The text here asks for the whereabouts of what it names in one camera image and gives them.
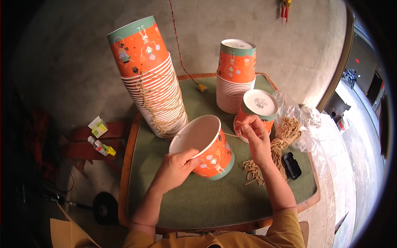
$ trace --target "black phone case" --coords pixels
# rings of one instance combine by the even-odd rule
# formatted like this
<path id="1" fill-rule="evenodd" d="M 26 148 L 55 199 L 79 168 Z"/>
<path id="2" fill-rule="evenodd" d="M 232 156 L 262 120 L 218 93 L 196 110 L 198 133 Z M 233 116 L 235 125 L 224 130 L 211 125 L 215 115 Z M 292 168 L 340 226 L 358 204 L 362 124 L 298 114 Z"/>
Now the black phone case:
<path id="1" fill-rule="evenodd" d="M 292 180 L 295 180 L 300 175 L 302 175 L 302 171 L 299 167 L 299 164 L 294 159 L 294 155 L 292 154 L 292 152 L 285 154 L 282 157 L 282 160 L 288 177 L 290 177 Z"/>

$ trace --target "cardboard box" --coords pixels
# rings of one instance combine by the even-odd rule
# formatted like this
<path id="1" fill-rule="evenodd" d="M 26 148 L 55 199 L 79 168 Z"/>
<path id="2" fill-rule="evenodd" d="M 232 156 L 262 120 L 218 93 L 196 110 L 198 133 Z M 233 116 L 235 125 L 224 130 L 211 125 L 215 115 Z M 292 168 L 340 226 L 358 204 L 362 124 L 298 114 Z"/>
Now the cardboard box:
<path id="1" fill-rule="evenodd" d="M 92 134 L 99 138 L 102 134 L 108 131 L 108 125 L 99 116 L 97 116 L 89 125 Z"/>
<path id="2" fill-rule="evenodd" d="M 59 204 L 58 207 L 69 221 L 50 219 L 51 241 L 54 248 L 114 248 L 123 246 L 128 233 L 125 227 L 78 225 Z"/>

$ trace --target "hand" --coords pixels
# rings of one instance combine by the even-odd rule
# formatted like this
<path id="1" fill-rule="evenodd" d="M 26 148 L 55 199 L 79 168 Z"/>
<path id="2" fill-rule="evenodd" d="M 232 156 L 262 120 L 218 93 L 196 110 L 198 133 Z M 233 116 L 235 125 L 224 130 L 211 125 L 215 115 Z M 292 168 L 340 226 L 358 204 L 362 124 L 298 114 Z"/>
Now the hand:
<path id="1" fill-rule="evenodd" d="M 204 162 L 200 157 L 190 159 L 197 153 L 199 150 L 190 148 L 184 152 L 165 155 L 150 187 L 165 194 L 181 185 L 190 172 Z"/>
<path id="2" fill-rule="evenodd" d="M 242 121 L 236 121 L 236 133 L 248 139 L 252 160 L 259 167 L 272 163 L 269 133 L 257 115 L 249 115 Z"/>

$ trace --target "concrete wall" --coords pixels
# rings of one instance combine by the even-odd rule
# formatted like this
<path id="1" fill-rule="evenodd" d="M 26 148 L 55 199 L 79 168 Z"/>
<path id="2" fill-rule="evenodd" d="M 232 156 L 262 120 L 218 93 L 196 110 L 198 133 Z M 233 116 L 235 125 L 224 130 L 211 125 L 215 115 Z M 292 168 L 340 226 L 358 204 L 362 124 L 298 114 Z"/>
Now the concrete wall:
<path id="1" fill-rule="evenodd" d="M 316 105 L 331 80 L 346 28 L 342 0 L 293 2 L 289 22 L 279 0 L 173 0 L 186 70 L 215 72 L 220 41 L 257 45 L 256 71 L 267 73 L 298 103 Z M 154 15 L 178 75 L 185 74 L 167 0 L 47 1 L 22 36 L 12 77 L 23 101 L 39 104 L 65 132 L 97 115 L 106 121 L 130 115 L 132 100 L 120 81 L 106 35 Z"/>

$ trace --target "person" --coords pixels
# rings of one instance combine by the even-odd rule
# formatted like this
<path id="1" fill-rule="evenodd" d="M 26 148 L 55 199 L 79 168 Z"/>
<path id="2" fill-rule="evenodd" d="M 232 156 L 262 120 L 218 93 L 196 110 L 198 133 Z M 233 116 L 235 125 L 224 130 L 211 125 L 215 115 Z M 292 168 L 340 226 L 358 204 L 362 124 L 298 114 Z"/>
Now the person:
<path id="1" fill-rule="evenodd" d="M 297 217 L 297 205 L 287 182 L 272 161 L 269 133 L 256 115 L 236 122 L 238 133 L 249 141 L 251 156 L 260 170 L 273 210 L 273 224 L 266 236 L 241 232 L 204 232 L 192 236 L 168 233 L 155 241 L 155 226 L 160 214 L 163 194 L 181 185 L 190 172 L 203 161 L 190 159 L 199 151 L 193 148 L 185 152 L 167 154 L 159 167 L 142 203 L 132 216 L 130 233 L 125 248 L 162 247 L 298 247 L 304 248 Z"/>

